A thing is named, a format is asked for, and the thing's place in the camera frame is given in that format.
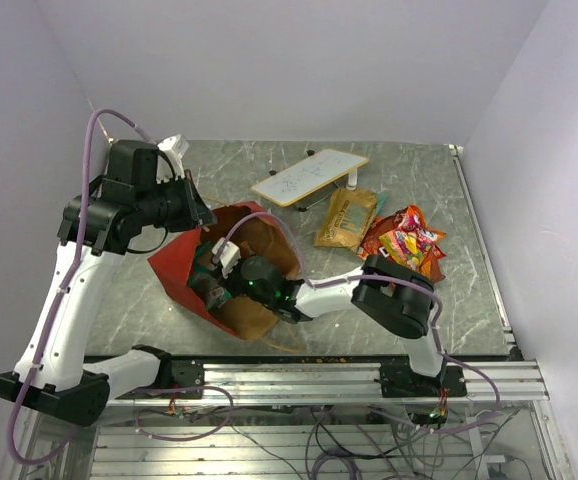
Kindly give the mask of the tan brown snack bag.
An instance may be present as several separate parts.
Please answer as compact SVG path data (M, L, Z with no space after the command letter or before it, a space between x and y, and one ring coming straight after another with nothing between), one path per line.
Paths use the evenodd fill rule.
M378 197L370 190L338 188L330 198L325 220L313 244L355 252L373 222L377 206Z

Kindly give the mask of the teal snack packet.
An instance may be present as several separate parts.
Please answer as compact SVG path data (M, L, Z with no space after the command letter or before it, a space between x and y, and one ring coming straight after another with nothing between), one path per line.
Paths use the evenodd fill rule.
M232 299L218 280L211 263L211 243L201 244L195 251L187 285L203 300L208 310L218 309Z

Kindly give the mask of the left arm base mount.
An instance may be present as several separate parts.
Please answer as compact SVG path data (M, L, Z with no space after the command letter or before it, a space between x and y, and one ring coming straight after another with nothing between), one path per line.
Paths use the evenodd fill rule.
M136 392L154 395L156 390L170 390L183 399L200 399L204 385L204 369L194 360L180 360L164 350L147 345L136 345L133 350L151 354L159 361L155 380Z

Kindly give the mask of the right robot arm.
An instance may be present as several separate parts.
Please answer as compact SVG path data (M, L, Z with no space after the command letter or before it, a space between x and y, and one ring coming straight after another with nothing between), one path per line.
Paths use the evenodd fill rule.
M358 310L400 338L409 358L411 387L434 394L445 383L446 359L437 333L443 305L431 280L380 255L360 267L322 280L291 280L260 255L220 260L220 284L289 323Z

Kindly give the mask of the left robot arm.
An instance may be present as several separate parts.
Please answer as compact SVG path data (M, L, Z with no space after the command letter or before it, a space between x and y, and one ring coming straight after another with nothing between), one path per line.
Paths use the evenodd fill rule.
M136 345L88 363L85 349L107 285L145 227L170 234L215 223L182 164L187 148L181 135L111 144L106 172L63 210L50 290L24 354L0 373L0 398L88 427L112 399L171 389L172 357L163 350Z

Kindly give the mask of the red paper bag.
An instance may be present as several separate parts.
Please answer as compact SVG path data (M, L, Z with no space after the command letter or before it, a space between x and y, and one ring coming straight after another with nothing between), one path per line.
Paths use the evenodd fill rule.
M165 293L176 304L244 341L265 337L278 323L235 281L239 263L256 255L295 279L300 261L288 230L256 202L213 210L217 223L179 235L149 259Z

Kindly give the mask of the red doritos chip bag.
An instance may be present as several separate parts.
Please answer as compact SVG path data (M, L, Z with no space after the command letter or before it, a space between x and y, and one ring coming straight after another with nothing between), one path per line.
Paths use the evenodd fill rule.
M416 223L394 226L385 218L370 228L356 255L363 260L370 255L382 256L437 283L445 278L439 265L445 257L439 242L445 236L445 232Z

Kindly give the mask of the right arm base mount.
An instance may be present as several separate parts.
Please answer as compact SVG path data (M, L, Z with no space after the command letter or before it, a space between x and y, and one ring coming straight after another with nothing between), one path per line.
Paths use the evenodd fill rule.
M383 398L449 398L465 397L468 393L463 369L442 359L440 373L427 377L415 373L405 355L382 356L376 382Z

